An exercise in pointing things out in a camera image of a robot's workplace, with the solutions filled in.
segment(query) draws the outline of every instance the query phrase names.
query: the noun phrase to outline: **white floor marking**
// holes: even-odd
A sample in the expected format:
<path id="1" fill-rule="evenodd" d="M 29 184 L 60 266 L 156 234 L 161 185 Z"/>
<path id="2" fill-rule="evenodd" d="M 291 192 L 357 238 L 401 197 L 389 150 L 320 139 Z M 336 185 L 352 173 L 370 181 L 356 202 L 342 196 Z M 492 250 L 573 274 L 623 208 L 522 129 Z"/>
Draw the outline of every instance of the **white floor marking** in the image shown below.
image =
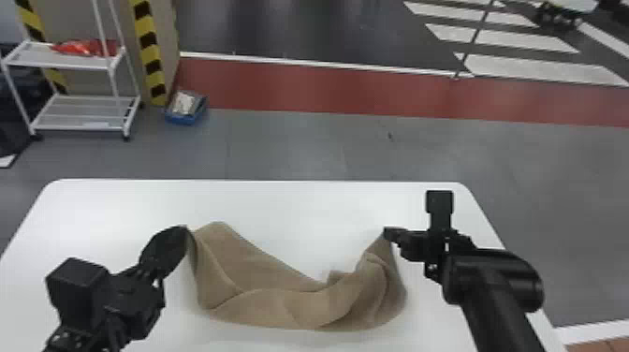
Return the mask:
<path id="1" fill-rule="evenodd" d="M 629 334 L 629 319 L 556 328 L 555 331 L 559 340 L 566 345 L 611 340 Z"/>
<path id="2" fill-rule="evenodd" d="M 456 7 L 442 7 L 429 4 L 405 2 L 406 6 L 416 15 L 445 17 L 456 20 L 480 21 L 483 11 Z"/>
<path id="3" fill-rule="evenodd" d="M 450 0 L 450 1 L 454 1 L 457 3 L 462 3 L 462 4 L 475 4 L 475 5 L 487 5 L 490 0 Z M 502 2 L 496 0 L 493 2 L 493 5 L 495 7 L 505 7 L 505 4 L 503 4 Z"/>
<path id="4" fill-rule="evenodd" d="M 458 7 L 443 7 L 439 5 L 418 4 L 405 2 L 406 6 L 416 15 L 443 17 L 455 20 L 480 21 L 484 11 L 477 9 L 467 9 Z M 536 27 L 537 25 L 529 21 L 526 17 L 502 12 L 490 12 L 487 16 L 487 22 L 499 24 L 515 24 L 527 27 Z"/>
<path id="5" fill-rule="evenodd" d="M 491 23 L 499 23 L 499 24 L 515 24 L 522 25 L 526 27 L 536 27 L 537 24 L 531 22 L 529 19 L 522 15 L 517 15 L 515 13 L 503 13 L 503 12 L 492 12 L 487 17 L 487 22 Z"/>
<path id="6" fill-rule="evenodd" d="M 617 38 L 607 34 L 601 29 L 594 27 L 593 25 L 584 22 L 578 27 L 578 30 L 584 35 L 591 37 L 599 43 L 607 46 L 613 51 L 629 59 L 629 44 L 618 40 Z"/>
<path id="7" fill-rule="evenodd" d="M 15 159 L 15 154 L 0 157 L 0 168 L 8 168 L 13 159 Z"/>
<path id="8" fill-rule="evenodd" d="M 627 81 L 597 65 L 471 54 L 467 57 L 465 66 L 474 75 L 629 87 Z"/>
<path id="9" fill-rule="evenodd" d="M 534 7 L 539 7 L 540 5 L 543 4 L 542 1 L 529 1 L 529 0 L 506 0 L 506 1 L 513 1 L 514 3 L 526 3 L 526 4 L 531 4 Z"/>
<path id="10" fill-rule="evenodd" d="M 426 24 L 441 40 L 469 43 L 474 36 L 475 28 L 455 27 L 451 25 Z M 543 51 L 578 52 L 575 48 L 557 37 L 526 35 L 520 33 L 482 30 L 476 39 L 478 44 L 496 45 Z"/>
<path id="11" fill-rule="evenodd" d="M 181 51 L 180 55 L 183 58 L 193 58 L 193 59 L 201 59 L 201 60 L 239 61 L 239 62 L 245 62 L 245 63 L 258 63 L 258 64 L 343 68 L 343 69 L 355 69 L 355 70 L 363 70 L 363 71 L 408 73 L 408 74 L 417 74 L 417 75 L 452 76 L 455 73 L 454 71 L 444 70 L 444 69 L 344 64 L 344 63 L 331 63 L 331 62 L 314 61 L 314 60 L 280 59 L 280 58 L 274 58 L 274 57 L 260 57 L 260 56 L 247 56 L 247 55 L 229 55 L 229 54 L 224 54 L 224 53 L 213 53 L 213 52 Z"/>

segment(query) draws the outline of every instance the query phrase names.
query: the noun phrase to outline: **wheel caster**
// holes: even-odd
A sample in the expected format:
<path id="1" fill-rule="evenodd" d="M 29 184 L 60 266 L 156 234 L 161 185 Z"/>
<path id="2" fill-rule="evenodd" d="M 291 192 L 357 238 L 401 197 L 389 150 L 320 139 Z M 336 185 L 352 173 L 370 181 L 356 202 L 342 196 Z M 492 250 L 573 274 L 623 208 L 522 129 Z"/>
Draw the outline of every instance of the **wheel caster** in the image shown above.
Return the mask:
<path id="1" fill-rule="evenodd" d="M 32 141 L 42 141 L 44 140 L 44 136 L 41 133 L 35 133 L 35 135 L 31 135 Z"/>

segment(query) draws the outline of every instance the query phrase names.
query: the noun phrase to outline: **red object on shelf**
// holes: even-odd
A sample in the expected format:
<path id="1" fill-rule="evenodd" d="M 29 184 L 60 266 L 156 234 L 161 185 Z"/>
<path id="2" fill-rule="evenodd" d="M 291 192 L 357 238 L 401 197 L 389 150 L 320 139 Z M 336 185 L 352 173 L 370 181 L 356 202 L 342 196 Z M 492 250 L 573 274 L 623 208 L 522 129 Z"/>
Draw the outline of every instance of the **red object on shelf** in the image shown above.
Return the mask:
<path id="1" fill-rule="evenodd" d="M 106 40 L 105 44 L 107 45 L 107 50 L 110 56 L 116 56 L 118 54 L 117 40 Z M 64 43 L 53 45 L 51 46 L 51 49 L 68 55 L 100 57 L 106 56 L 100 39 L 70 40 Z"/>

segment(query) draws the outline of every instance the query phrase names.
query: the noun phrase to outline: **crosswalk marking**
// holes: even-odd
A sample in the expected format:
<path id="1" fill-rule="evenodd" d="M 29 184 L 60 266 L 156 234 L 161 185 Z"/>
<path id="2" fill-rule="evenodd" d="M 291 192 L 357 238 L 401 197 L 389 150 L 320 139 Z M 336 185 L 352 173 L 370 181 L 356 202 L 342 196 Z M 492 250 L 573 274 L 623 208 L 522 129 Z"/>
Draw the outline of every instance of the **crosswalk marking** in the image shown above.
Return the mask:
<path id="1" fill-rule="evenodd" d="M 583 23 L 578 30 L 599 43 L 629 59 L 629 44 L 603 32 L 589 23 Z"/>
<path id="2" fill-rule="evenodd" d="M 439 39 L 446 41 L 469 43 L 472 41 L 475 32 L 475 28 L 469 27 L 455 27 L 431 23 L 426 24 L 426 26 Z M 503 31 L 482 30 L 478 34 L 476 43 L 543 51 L 578 52 L 578 50 L 557 37 L 526 35 Z"/>
<path id="3" fill-rule="evenodd" d="M 474 4 L 474 5 L 487 5 L 490 2 L 490 0 L 450 0 L 450 1 L 463 3 L 463 4 Z M 494 1 L 493 5 L 495 7 L 505 7 L 505 4 L 498 0 Z"/>
<path id="4" fill-rule="evenodd" d="M 443 17 L 455 20 L 480 21 L 484 11 L 477 9 L 444 7 L 432 4 L 419 4 L 405 2 L 406 6 L 416 15 Z M 499 24 L 513 24 L 527 27 L 536 27 L 537 25 L 529 21 L 526 17 L 503 12 L 490 12 L 487 22 Z"/>
<path id="5" fill-rule="evenodd" d="M 603 66 L 470 54 L 465 61 L 475 75 L 517 79 L 592 83 L 629 87 Z"/>

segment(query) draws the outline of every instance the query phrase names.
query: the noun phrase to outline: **white table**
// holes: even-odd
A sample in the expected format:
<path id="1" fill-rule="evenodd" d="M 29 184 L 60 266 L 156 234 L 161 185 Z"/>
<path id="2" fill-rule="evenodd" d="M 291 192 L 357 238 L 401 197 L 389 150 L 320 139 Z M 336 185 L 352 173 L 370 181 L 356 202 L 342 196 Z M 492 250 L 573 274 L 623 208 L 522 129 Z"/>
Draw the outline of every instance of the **white table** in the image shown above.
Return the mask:
<path id="1" fill-rule="evenodd" d="M 221 220 L 300 271 L 324 279 L 353 270 L 383 226 L 425 228 L 429 189 L 455 193 L 453 225 L 479 246 L 502 247 L 472 194 L 458 183 L 68 180 L 48 185 L 0 260 L 2 350 L 40 351 L 57 327 L 44 277 L 67 257 L 112 272 L 136 263 L 155 232 Z M 407 306 L 361 332 L 272 330 L 218 322 L 197 306 L 185 259 L 167 279 L 167 308 L 151 336 L 125 352 L 475 351 L 459 308 L 444 303 L 422 265 L 400 258 Z M 530 315 L 549 352 L 565 351 L 543 313 Z"/>

